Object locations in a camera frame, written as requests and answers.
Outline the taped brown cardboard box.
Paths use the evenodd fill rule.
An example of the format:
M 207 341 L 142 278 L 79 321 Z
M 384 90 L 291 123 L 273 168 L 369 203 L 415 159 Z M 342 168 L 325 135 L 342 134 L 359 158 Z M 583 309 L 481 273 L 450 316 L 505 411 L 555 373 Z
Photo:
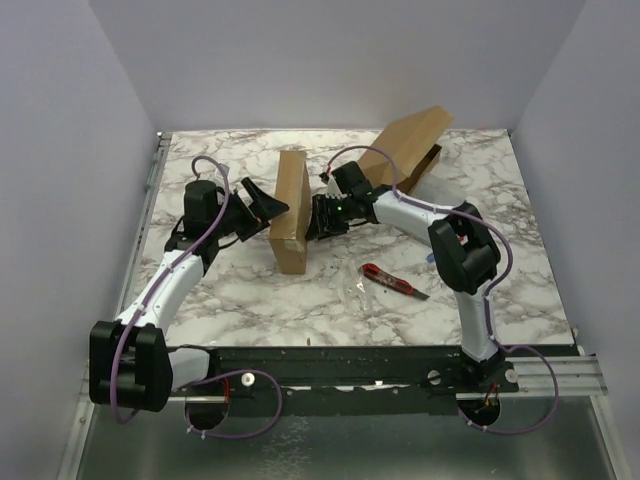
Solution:
M 280 152 L 275 198 L 289 210 L 271 222 L 269 242 L 279 270 L 301 275 L 306 271 L 307 240 L 311 216 L 311 189 L 307 154 L 300 150 Z

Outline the red black utility knife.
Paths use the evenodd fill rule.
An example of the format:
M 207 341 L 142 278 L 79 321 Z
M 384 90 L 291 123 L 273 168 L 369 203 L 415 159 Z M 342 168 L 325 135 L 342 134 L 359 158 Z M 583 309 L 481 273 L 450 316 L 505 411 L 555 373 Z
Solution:
M 413 297 L 421 301 L 429 299 L 429 296 L 416 288 L 414 288 L 406 280 L 393 276 L 380 267 L 372 263 L 365 263 L 361 266 L 361 271 L 365 278 L 382 285 L 395 292 L 401 293 L 408 297 Z

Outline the brown cardboard express box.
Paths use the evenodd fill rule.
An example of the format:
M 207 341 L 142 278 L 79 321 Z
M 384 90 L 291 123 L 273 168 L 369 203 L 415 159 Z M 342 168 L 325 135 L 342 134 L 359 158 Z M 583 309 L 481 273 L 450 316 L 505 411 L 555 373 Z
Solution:
M 437 141 L 453 120 L 443 107 L 433 106 L 389 123 L 371 144 L 394 160 L 401 192 L 409 194 L 435 167 L 442 151 Z

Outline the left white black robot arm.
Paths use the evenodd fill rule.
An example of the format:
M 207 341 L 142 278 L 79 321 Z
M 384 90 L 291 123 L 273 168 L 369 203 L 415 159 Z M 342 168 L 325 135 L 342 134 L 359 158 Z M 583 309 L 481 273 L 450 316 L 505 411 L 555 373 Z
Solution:
M 206 395 L 220 385 L 221 371 L 206 351 L 168 347 L 165 335 L 177 311 L 203 279 L 229 235 L 246 241 L 289 207 L 241 182 L 250 200 L 209 180 L 188 183 L 184 214 L 171 231 L 160 266 L 133 303 L 113 321 L 99 321 L 89 336 L 92 402 L 158 412 L 171 392 L 189 385 Z

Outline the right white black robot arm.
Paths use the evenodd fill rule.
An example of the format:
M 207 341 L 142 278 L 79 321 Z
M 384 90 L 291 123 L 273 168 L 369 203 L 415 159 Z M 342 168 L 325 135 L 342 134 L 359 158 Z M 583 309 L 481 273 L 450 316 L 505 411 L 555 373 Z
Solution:
M 428 205 L 390 185 L 373 186 L 355 162 L 321 175 L 327 190 L 312 197 L 306 239 L 323 240 L 349 231 L 355 220 L 397 228 L 426 243 L 437 272 L 455 293 L 461 349 L 470 359 L 459 367 L 461 383 L 481 391 L 496 376 L 489 361 L 495 343 L 493 307 L 487 288 L 497 276 L 500 251 L 476 207 Z

